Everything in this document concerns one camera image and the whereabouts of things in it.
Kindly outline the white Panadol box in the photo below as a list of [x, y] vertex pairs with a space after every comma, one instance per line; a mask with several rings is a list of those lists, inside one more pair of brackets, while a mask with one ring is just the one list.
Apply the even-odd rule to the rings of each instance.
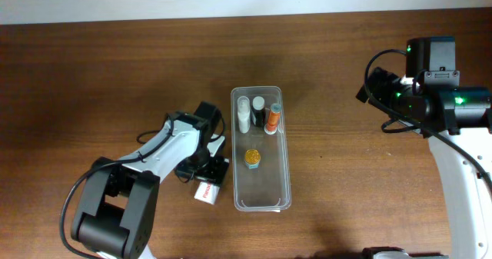
[[194, 194], [194, 199], [214, 205], [219, 191], [220, 187], [218, 185], [202, 181], [198, 185], [198, 188]]

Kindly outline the orange tablet tube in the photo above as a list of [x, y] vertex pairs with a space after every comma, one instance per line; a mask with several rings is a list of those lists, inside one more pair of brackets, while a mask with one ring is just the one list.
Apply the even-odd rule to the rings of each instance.
[[270, 106], [267, 122], [264, 131], [267, 134], [275, 134], [278, 129], [278, 122], [281, 116], [281, 105], [274, 103]]

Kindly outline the white pump bottle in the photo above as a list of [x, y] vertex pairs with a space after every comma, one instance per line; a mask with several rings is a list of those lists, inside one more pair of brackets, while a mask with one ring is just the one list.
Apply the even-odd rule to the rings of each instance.
[[248, 133], [251, 126], [251, 105], [246, 96], [238, 98], [238, 126], [243, 134]]

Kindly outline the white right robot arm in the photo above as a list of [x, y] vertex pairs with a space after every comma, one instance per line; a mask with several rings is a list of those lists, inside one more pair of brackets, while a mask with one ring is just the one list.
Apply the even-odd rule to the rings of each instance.
[[385, 113], [386, 134], [427, 140], [443, 188], [451, 258], [491, 256], [491, 93], [460, 86], [452, 36], [412, 38], [400, 77], [367, 63], [356, 98]]

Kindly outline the gold lid small jar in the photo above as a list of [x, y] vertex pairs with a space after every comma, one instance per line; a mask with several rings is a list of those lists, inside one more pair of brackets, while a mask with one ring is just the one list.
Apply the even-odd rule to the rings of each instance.
[[248, 149], [244, 154], [244, 163], [249, 169], [255, 169], [259, 167], [261, 162], [261, 154], [257, 149]]

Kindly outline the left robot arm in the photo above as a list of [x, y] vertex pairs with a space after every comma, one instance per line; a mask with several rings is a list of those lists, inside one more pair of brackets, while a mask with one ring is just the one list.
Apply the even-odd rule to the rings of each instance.
[[72, 186], [62, 206], [59, 234], [85, 258], [151, 258], [148, 246], [161, 182], [174, 174], [198, 180], [215, 196], [228, 171], [221, 111], [203, 101], [194, 113], [166, 115], [161, 128], [131, 154], [98, 158]]

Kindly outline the dark bottle white cap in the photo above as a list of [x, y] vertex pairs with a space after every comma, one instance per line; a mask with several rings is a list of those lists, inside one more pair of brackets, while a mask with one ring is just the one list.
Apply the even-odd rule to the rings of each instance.
[[266, 116], [265, 101], [261, 96], [254, 97], [252, 103], [252, 121], [256, 127], [264, 126]]

